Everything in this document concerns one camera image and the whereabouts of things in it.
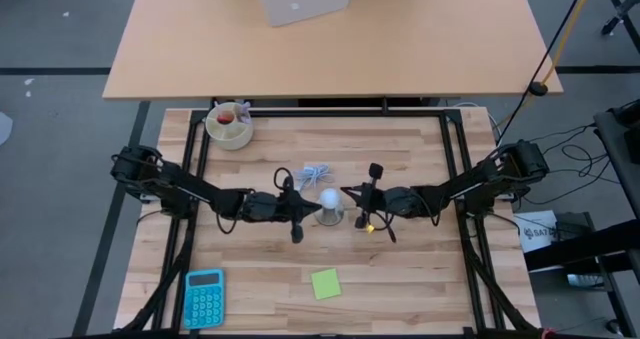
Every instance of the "green sticky note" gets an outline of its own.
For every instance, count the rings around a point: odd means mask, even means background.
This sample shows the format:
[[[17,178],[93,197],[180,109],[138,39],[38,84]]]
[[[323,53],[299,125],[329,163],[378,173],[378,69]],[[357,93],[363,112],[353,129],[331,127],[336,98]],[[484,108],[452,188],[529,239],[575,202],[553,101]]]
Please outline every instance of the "green sticky note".
[[[316,300],[331,298],[342,294],[338,272],[335,269],[323,270],[311,274],[311,283]]]

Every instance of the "light wooden desk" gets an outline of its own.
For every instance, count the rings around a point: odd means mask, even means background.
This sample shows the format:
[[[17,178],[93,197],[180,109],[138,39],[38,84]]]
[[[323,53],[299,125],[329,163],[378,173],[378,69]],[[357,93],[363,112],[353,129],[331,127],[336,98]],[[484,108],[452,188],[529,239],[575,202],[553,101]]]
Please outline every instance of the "light wooden desk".
[[[181,161],[190,113],[167,111],[158,145],[166,160]],[[494,148],[490,123],[485,109],[464,109],[463,116],[475,163]],[[276,168],[295,170],[320,162],[335,175],[331,186],[357,185],[368,180],[372,161],[385,168],[382,189],[448,180],[436,118],[265,118],[255,125],[253,141],[240,151],[210,146],[207,181],[275,193]],[[194,162],[198,156],[196,150]],[[328,185],[305,190],[303,196],[315,200]],[[451,206],[437,228],[428,219],[395,220],[398,242],[393,244],[386,232],[357,231],[358,211],[353,201],[343,200],[347,217],[342,223],[324,227],[309,216],[303,222],[304,240],[297,245],[291,243],[287,224],[240,222],[231,235],[223,235],[214,213],[200,205],[191,270],[221,267],[227,275],[225,324],[215,332],[436,334],[473,326]],[[143,212],[157,209],[145,206]],[[508,205],[496,210],[511,217]],[[157,286],[169,222],[157,214],[138,226],[115,327],[133,319]],[[486,228],[498,283],[524,316],[540,325],[516,229],[491,217]],[[337,268],[343,294],[316,301],[310,274],[325,268]],[[480,288],[490,317],[486,290]],[[175,289],[168,296],[165,325],[174,294]]]
[[[136,0],[104,97],[513,95],[545,49],[527,0],[351,0],[279,28],[259,0]]]

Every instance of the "blue calculator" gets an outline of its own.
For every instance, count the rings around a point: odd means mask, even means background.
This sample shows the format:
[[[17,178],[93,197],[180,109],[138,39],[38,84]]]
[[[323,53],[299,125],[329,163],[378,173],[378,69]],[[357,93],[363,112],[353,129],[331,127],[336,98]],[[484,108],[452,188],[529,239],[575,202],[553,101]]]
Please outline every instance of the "blue calculator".
[[[224,272],[199,270],[187,274],[184,327],[204,329],[224,323]]]

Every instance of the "white cable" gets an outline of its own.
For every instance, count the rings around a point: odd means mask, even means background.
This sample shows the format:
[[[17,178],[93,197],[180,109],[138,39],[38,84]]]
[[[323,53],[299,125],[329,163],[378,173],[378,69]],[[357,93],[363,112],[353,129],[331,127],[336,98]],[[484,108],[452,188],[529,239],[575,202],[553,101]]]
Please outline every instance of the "white cable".
[[[454,105],[453,107],[457,108],[457,107],[465,107],[465,106],[472,106],[472,107],[476,107],[476,108],[481,108],[480,105],[478,105],[476,103],[471,103],[471,102],[458,103],[458,104]],[[498,138],[502,138],[502,130],[500,130],[500,127],[498,126],[498,122],[491,115],[491,113],[489,113],[489,120],[493,124],[493,130],[496,130],[498,132]],[[498,146],[501,146],[501,145],[502,145],[502,140],[500,140],[498,142]]]
[[[296,190],[303,191],[308,186],[316,187],[318,181],[333,183],[333,175],[329,174],[329,166],[320,164],[316,166],[305,166],[303,170],[293,172],[296,180],[299,181]]]

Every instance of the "wooden tabletop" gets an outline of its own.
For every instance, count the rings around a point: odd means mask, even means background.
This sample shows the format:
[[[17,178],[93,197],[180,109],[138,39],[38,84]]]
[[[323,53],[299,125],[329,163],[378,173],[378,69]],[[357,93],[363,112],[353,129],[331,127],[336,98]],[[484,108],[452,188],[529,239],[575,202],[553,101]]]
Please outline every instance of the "wooden tabletop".
[[[545,49],[527,0],[351,0],[278,28],[259,0],[136,0],[104,97],[519,94]]]
[[[190,113],[166,112],[158,146],[166,160],[181,161]],[[463,109],[463,116],[475,163],[494,147],[487,112]],[[378,182],[382,189],[448,179],[436,118],[257,119],[253,140],[244,149],[227,152],[210,146],[205,179],[222,188],[253,187],[276,193],[272,184],[276,168],[295,170],[327,163],[335,183],[321,183],[303,192],[306,199],[315,201],[326,187],[368,180],[368,166],[374,160],[385,169]],[[335,227],[319,225],[313,215],[305,218],[304,240],[297,245],[291,243],[288,224],[240,222],[231,235],[224,235],[214,213],[200,205],[191,270],[219,267],[226,273],[225,324],[212,331],[424,334],[460,333],[463,326],[473,326],[451,207],[443,211],[438,227],[426,218],[395,220],[398,242],[393,244],[386,232],[356,230],[358,211],[344,195],[343,202],[346,217]],[[143,213],[157,209],[157,205],[144,206]],[[496,210],[512,215],[504,203]],[[161,214],[139,224],[115,327],[133,319],[157,286],[169,224]],[[469,226],[475,232],[473,224]],[[516,229],[494,218],[487,218],[486,227],[499,284],[524,316],[539,325]],[[327,268],[337,268],[342,295],[317,301],[310,275]],[[170,322],[174,293],[175,284],[165,323]],[[484,286],[481,293],[491,323]]]

